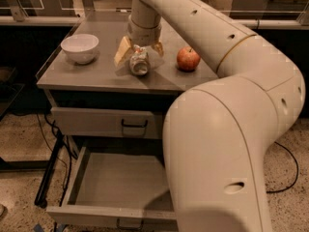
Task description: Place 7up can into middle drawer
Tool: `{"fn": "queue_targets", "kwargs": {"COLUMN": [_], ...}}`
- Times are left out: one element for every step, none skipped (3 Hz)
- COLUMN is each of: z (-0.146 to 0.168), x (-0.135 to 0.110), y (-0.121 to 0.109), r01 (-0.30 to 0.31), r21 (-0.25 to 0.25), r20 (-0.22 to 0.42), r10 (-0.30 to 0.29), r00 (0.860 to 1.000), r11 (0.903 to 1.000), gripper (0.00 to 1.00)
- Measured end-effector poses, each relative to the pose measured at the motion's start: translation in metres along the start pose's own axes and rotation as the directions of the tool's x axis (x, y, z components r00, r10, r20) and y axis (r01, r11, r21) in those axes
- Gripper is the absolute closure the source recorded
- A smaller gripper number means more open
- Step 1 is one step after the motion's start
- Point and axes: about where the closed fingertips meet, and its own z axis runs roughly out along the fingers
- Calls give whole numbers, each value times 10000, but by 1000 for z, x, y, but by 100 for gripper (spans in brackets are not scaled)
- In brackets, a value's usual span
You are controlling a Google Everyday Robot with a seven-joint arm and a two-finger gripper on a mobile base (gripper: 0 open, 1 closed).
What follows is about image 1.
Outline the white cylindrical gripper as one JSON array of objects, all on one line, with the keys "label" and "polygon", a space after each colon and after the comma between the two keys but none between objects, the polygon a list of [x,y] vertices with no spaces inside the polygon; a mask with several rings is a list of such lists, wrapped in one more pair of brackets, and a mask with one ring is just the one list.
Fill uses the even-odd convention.
[{"label": "white cylindrical gripper", "polygon": [[132,44],[151,45],[162,57],[163,45],[159,41],[161,33],[161,15],[142,0],[132,0],[131,14],[128,17],[127,36],[124,36],[114,56],[115,66],[123,64],[132,54]]}]

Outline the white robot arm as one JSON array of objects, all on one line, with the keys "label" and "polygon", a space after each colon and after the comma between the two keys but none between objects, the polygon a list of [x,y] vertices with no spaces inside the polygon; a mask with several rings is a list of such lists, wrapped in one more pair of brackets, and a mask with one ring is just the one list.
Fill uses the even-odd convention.
[{"label": "white robot arm", "polygon": [[163,154],[179,232],[272,232],[264,155],[305,101],[299,68],[249,28],[199,0],[132,0],[128,35],[158,45],[166,20],[216,73],[182,93],[163,126]]}]

